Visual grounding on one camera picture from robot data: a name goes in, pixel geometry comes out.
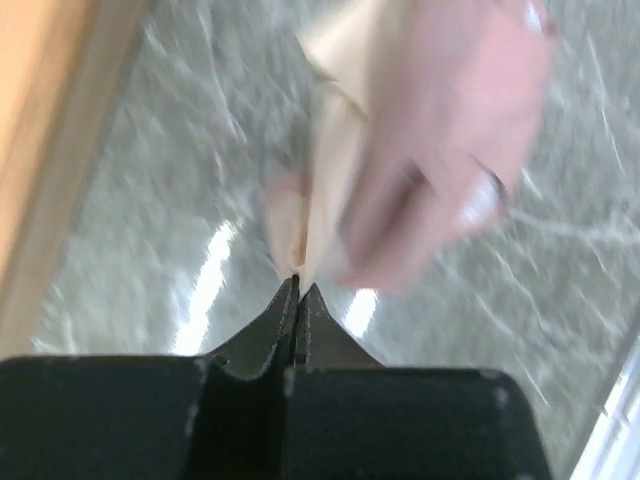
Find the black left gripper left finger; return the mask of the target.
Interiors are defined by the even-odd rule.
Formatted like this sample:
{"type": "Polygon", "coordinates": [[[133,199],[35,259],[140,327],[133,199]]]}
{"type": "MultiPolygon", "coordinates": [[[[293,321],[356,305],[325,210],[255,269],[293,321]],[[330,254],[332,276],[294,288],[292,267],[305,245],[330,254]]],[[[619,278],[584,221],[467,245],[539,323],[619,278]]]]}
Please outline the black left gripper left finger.
{"type": "Polygon", "coordinates": [[[1,364],[5,479],[275,479],[299,281],[212,352],[1,364]]]}

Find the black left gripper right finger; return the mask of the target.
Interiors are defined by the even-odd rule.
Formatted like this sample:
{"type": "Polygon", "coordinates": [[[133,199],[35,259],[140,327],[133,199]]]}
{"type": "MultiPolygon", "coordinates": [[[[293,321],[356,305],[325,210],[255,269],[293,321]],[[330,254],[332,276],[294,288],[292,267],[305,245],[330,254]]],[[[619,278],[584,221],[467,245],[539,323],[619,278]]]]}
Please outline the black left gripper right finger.
{"type": "Polygon", "coordinates": [[[385,367],[303,297],[284,374],[288,479],[548,479],[530,403],[495,369],[385,367]]]}

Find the pink and cream underwear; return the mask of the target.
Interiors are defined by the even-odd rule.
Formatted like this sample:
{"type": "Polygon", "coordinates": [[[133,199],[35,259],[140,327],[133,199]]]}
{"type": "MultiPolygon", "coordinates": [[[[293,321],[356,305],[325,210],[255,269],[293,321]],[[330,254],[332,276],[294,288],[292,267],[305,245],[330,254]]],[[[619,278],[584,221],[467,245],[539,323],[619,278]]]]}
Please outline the pink and cream underwear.
{"type": "Polygon", "coordinates": [[[316,119],[304,169],[265,193],[278,274],[391,290],[500,220],[556,41],[540,1],[350,1],[303,32],[316,119]]]}

